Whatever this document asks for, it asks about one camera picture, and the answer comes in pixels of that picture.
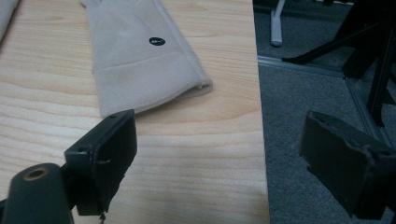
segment white chair leg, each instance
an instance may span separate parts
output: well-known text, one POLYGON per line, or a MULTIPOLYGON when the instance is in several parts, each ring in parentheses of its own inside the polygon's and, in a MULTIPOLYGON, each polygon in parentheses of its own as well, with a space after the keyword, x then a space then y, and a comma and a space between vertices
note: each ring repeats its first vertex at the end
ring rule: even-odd
POLYGON ((279 0, 276 10, 271 11, 271 45, 280 47, 282 45, 282 24, 280 22, 280 13, 286 0, 279 0))

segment wooden table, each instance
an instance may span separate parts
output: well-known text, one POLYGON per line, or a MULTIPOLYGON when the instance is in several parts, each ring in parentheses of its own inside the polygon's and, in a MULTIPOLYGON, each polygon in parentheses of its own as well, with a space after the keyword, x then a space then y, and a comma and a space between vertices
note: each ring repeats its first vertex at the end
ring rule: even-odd
MULTIPOLYGON (((106 222, 269 223, 251 1, 163 4, 214 90, 137 116, 137 156, 106 222)), ((84 7, 20 0, 0 46, 0 198, 22 169, 64 164, 100 120, 84 7)))

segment black chair leg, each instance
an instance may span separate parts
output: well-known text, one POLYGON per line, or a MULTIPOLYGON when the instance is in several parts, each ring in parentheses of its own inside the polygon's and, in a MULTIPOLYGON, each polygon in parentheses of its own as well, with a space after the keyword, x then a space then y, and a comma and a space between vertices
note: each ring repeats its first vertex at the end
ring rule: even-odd
POLYGON ((375 23, 373 25, 370 25, 366 28, 363 28, 357 32, 354 32, 350 35, 346 35, 344 37, 340 37, 337 39, 334 39, 316 49, 313 49, 303 55, 297 56, 295 58, 283 58, 283 62, 287 63, 298 63, 298 64, 303 64, 303 63, 309 63, 310 61, 323 56, 335 49, 339 49, 346 45, 347 43, 354 41, 362 36, 366 36, 370 34, 371 32, 377 31, 379 28, 379 22, 375 23))
POLYGON ((373 117, 376 125, 384 126, 382 122, 382 104, 385 98, 385 92, 388 86, 390 70, 396 50, 396 29, 389 29, 383 48, 376 64, 375 76, 373 79, 372 88, 370 90, 369 100, 367 102, 367 109, 373 117))

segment fabric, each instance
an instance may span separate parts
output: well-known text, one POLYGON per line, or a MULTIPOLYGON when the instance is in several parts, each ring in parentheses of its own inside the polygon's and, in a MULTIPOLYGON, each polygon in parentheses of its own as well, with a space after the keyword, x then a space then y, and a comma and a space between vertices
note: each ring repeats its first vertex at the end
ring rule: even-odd
POLYGON ((102 117, 207 93, 205 74, 160 0, 81 0, 102 117))
POLYGON ((2 40, 19 0, 0 0, 0 41, 2 40))

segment gray carpet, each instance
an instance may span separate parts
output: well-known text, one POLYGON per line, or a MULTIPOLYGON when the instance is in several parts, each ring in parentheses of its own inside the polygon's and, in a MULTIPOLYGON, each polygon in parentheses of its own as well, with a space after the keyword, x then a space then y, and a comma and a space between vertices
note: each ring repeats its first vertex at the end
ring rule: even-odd
MULTIPOLYGON (((287 1, 282 14, 284 44, 274 48, 269 44, 269 9, 275 5, 274 0, 263 0, 255 6, 258 54, 273 58, 297 56, 331 40, 350 9, 287 1)), ((314 63, 341 67, 350 52, 342 48, 314 63)), ((330 192, 306 171, 298 155, 307 110, 335 116, 363 130, 345 81, 271 66, 259 66, 259 72, 271 223, 390 223, 390 211, 381 221, 349 218, 330 192)), ((395 124, 395 110, 393 105, 384 105, 387 124, 395 124)), ((396 137, 396 131, 389 130, 389 135, 396 137)))

